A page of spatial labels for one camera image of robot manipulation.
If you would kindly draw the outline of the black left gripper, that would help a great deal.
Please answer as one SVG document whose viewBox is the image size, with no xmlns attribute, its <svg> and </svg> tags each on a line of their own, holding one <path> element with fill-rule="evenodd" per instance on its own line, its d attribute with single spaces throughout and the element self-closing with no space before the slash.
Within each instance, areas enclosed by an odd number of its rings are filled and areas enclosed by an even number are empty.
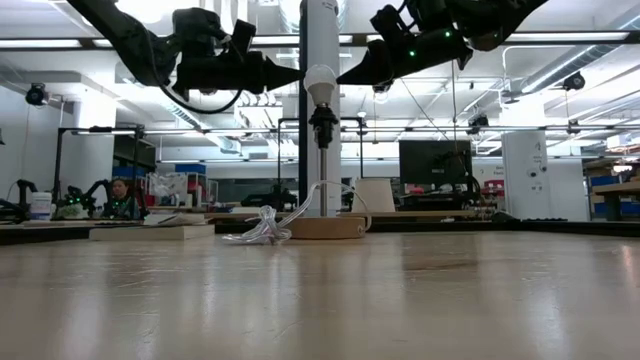
<svg viewBox="0 0 640 360">
<path fill-rule="evenodd" d="M 267 92 L 297 83 L 305 76 L 299 69 L 264 58 L 259 51 L 241 53 L 232 42 L 233 32 L 223 30 L 220 16 L 213 11 L 176 10 L 172 22 L 181 52 L 172 90 L 180 96 L 187 96 L 193 89 L 206 94 L 217 90 L 260 91 L 263 69 Z"/>
</svg>

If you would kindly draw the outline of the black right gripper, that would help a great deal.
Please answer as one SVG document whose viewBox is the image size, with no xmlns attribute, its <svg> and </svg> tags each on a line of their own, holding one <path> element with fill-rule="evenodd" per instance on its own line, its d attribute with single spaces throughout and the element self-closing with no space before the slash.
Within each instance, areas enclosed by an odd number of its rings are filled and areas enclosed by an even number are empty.
<svg viewBox="0 0 640 360">
<path fill-rule="evenodd" d="M 473 56 L 445 0 L 387 4 L 370 22 L 382 39 L 367 44 L 361 62 L 337 78 L 340 85 L 378 85 L 450 61 L 464 68 Z"/>
</svg>

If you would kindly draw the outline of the white lightbulb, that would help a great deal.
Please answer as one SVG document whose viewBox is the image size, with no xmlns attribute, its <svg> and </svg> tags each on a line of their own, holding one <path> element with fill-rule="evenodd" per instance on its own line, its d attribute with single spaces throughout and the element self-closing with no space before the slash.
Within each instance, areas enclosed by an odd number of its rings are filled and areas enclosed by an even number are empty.
<svg viewBox="0 0 640 360">
<path fill-rule="evenodd" d="M 338 88 L 334 71 L 327 65 L 313 65 L 304 78 L 304 87 L 316 107 L 329 107 Z"/>
</svg>

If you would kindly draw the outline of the wooden base table lamp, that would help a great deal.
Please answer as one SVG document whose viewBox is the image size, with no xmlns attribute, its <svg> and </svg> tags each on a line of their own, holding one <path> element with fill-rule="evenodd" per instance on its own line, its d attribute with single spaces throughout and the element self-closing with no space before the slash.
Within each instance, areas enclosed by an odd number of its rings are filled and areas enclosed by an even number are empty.
<svg viewBox="0 0 640 360">
<path fill-rule="evenodd" d="M 319 150 L 319 182 L 312 186 L 320 191 L 319 217 L 299 216 L 292 219 L 285 229 L 295 240 L 348 240 L 362 238 L 368 225 L 363 217 L 339 217 L 329 215 L 328 149 L 333 140 L 333 129 L 339 120 L 329 107 L 316 107 L 309 124 L 313 127 Z"/>
</svg>

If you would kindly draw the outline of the black monitor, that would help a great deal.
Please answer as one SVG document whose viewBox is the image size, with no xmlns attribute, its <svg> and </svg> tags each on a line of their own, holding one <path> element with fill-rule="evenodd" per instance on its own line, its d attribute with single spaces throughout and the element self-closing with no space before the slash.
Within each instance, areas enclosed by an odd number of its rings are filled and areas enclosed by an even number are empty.
<svg viewBox="0 0 640 360">
<path fill-rule="evenodd" d="M 399 170 L 402 184 L 466 184 L 472 174 L 469 141 L 403 140 L 399 142 Z"/>
</svg>

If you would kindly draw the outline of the white conical lampshade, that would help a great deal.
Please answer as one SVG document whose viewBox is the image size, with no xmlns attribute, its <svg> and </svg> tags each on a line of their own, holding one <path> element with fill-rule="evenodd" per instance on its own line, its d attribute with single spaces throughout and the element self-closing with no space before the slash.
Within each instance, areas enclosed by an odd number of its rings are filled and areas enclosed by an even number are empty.
<svg viewBox="0 0 640 360">
<path fill-rule="evenodd" d="M 395 212 L 391 181 L 388 178 L 357 179 L 355 190 L 352 205 L 354 213 Z"/>
</svg>

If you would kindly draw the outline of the person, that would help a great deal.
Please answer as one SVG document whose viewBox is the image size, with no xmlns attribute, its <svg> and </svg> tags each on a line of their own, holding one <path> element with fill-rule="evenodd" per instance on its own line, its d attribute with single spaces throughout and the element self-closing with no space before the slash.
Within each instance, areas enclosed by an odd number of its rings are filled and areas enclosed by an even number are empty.
<svg viewBox="0 0 640 360">
<path fill-rule="evenodd" d="M 128 183 L 123 179 L 115 179 L 111 182 L 111 186 L 111 207 L 103 210 L 102 217 L 139 220 L 139 205 L 134 195 L 130 192 Z"/>
</svg>

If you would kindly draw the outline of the black cover book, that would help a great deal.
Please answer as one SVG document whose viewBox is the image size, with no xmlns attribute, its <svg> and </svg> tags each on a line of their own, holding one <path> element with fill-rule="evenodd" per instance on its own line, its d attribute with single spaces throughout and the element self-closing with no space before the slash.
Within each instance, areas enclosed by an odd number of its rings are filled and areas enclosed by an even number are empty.
<svg viewBox="0 0 640 360">
<path fill-rule="evenodd" d="M 91 241 L 186 241 L 215 235 L 214 225 L 94 228 Z"/>
</svg>

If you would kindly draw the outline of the wooden workbench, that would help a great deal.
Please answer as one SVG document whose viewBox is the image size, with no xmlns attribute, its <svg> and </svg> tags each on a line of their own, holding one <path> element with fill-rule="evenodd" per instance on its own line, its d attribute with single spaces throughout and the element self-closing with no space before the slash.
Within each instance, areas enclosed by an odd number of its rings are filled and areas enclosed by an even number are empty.
<svg viewBox="0 0 640 360">
<path fill-rule="evenodd" d="M 604 198 L 606 220 L 618 222 L 622 220 L 621 198 L 640 195 L 640 181 L 595 186 L 592 190 L 595 195 Z"/>
</svg>

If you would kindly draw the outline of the white plastic tub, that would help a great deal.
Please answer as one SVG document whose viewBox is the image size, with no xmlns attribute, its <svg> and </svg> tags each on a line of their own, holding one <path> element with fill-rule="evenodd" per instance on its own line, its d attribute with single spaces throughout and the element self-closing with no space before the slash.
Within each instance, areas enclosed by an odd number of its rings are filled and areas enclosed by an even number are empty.
<svg viewBox="0 0 640 360">
<path fill-rule="evenodd" d="M 30 204 L 30 218 L 33 221 L 50 221 L 52 216 L 52 194 L 49 192 L 35 192 Z"/>
</svg>

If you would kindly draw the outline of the black background rig frame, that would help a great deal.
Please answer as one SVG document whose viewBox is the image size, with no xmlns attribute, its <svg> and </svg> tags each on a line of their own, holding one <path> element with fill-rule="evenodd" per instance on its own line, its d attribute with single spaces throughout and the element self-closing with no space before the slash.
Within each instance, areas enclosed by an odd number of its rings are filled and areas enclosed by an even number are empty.
<svg viewBox="0 0 640 360">
<path fill-rule="evenodd" d="M 66 132 L 71 132 L 74 136 L 132 136 L 134 139 L 134 145 L 131 175 L 133 181 L 133 195 L 136 195 L 137 193 L 140 193 L 137 184 L 139 166 L 139 142 L 144 138 L 144 130 L 145 127 L 143 125 L 136 125 L 135 127 L 128 128 L 104 126 L 92 126 L 90 128 L 59 127 L 57 131 L 54 183 L 52 189 L 52 197 L 55 205 L 57 206 L 57 203 L 60 201 L 62 147 L 63 137 Z"/>
<path fill-rule="evenodd" d="M 358 139 L 359 139 L 359 153 L 358 153 L 358 157 L 351 157 L 351 158 L 347 158 L 347 157 L 343 157 L 343 160 L 345 161 L 358 161 L 359 162 L 359 166 L 360 166 L 360 172 L 359 175 L 361 177 L 364 176 L 364 157 L 363 157 L 363 145 L 364 145 L 364 141 L 363 141 L 363 136 L 364 136 L 364 123 L 365 123 L 365 119 L 363 117 L 346 117 L 347 121 L 355 121 L 357 123 L 357 126 L 355 127 L 356 130 L 356 134 L 358 135 Z M 284 133 L 284 130 L 282 129 L 283 127 L 283 123 L 296 123 L 299 124 L 299 119 L 298 118 L 292 118 L 292 117 L 284 117 L 284 118 L 280 118 L 277 120 L 277 128 L 275 130 L 276 133 L 276 137 L 277 137 L 277 183 L 274 185 L 274 188 L 278 190 L 279 193 L 282 193 L 283 190 L 283 185 L 282 185 L 282 174 L 281 174 L 281 168 L 282 168 L 282 144 L 283 144 L 283 140 L 282 140 L 282 134 Z"/>
</svg>

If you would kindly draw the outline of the black aluminium rig frame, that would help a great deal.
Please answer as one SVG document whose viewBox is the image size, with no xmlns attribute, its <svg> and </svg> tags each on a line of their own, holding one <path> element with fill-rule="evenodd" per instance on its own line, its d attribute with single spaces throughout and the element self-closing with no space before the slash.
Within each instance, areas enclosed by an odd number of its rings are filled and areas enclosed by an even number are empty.
<svg viewBox="0 0 640 360">
<path fill-rule="evenodd" d="M 132 229 L 125 225 L 21 227 L 0 229 L 0 247 L 65 240 L 88 239 L 91 230 Z M 581 235 L 630 237 L 640 239 L 640 222 L 568 222 L 568 221 L 508 221 L 508 222 L 374 222 L 367 231 L 375 233 L 435 233 L 435 232 L 546 232 Z"/>
</svg>

